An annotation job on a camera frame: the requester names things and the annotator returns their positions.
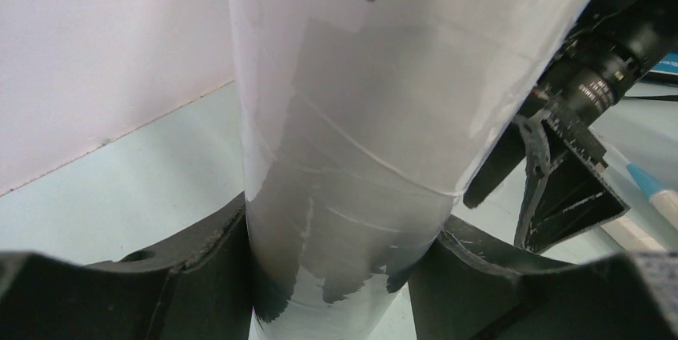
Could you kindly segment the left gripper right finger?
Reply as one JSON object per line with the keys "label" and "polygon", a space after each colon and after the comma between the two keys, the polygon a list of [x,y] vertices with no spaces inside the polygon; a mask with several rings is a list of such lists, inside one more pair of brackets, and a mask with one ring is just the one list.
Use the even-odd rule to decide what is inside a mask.
{"label": "left gripper right finger", "polygon": [[409,279],[419,339],[674,339],[677,256],[575,265],[451,217]]}

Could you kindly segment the white shuttlecock tube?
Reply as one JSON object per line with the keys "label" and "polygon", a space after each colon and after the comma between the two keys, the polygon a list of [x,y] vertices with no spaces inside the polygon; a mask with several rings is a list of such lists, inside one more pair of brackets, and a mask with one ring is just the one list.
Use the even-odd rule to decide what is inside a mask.
{"label": "white shuttlecock tube", "polygon": [[590,0],[229,0],[262,339],[366,339]]}

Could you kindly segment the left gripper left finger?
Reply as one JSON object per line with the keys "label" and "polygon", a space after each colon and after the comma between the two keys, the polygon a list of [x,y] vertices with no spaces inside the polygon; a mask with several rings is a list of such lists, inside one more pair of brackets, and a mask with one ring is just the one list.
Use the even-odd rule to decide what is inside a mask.
{"label": "left gripper left finger", "polygon": [[247,339],[245,198],[119,261],[1,254],[4,339]]}

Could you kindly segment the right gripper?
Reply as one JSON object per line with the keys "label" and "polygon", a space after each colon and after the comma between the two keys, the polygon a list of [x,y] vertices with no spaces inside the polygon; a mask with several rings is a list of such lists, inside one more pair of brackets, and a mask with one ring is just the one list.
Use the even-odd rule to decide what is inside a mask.
{"label": "right gripper", "polygon": [[514,246],[542,254],[629,209],[603,179],[606,149],[587,126],[677,45],[677,0],[590,0],[529,97],[558,96],[579,122],[519,117],[464,194],[478,207],[523,161]]}

